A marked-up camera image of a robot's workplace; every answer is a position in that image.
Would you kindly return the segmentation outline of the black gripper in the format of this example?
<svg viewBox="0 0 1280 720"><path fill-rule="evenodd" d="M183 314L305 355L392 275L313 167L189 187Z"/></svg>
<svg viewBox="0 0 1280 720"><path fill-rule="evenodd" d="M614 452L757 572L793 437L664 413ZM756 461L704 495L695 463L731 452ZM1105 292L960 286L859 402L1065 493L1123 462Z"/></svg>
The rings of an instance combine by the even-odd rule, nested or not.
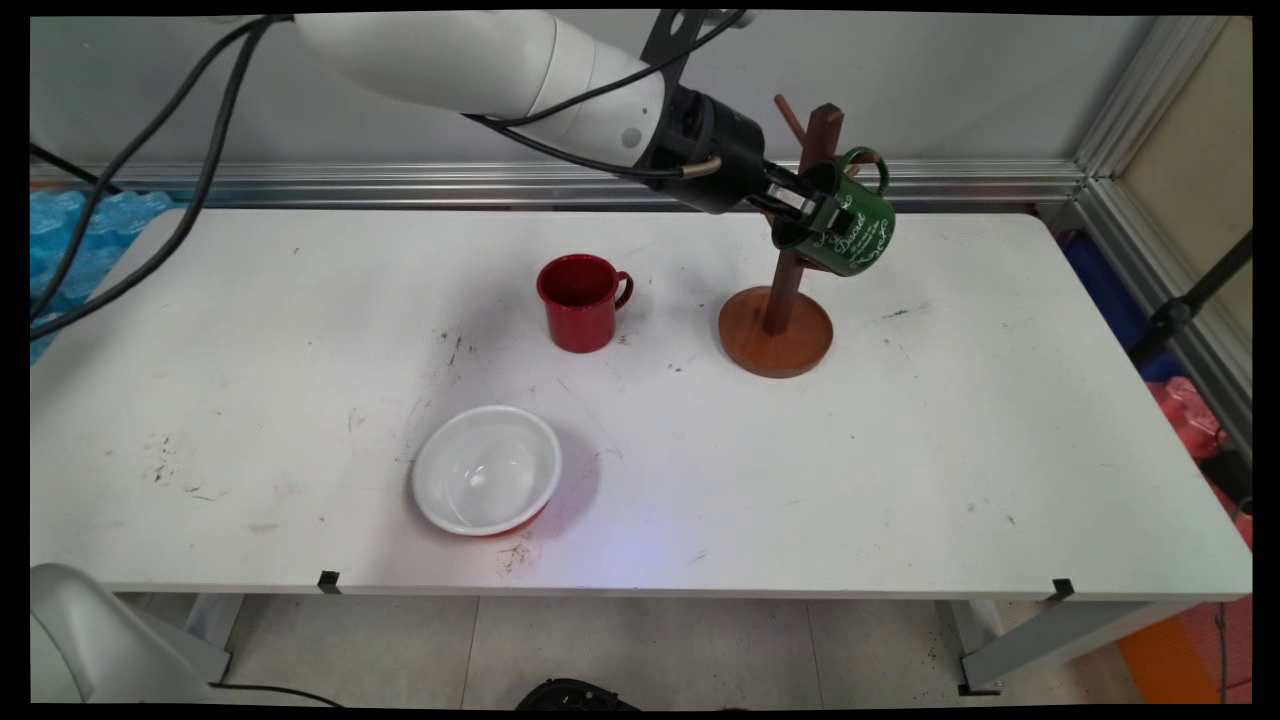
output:
<svg viewBox="0 0 1280 720"><path fill-rule="evenodd" d="M755 197L773 234L846 234L855 227L856 210L832 190L836 165L765 165L764 147L758 123L703 92L676 88L655 133L655 168L719 165L692 178L658 179L655 191L713 215Z"/></svg>

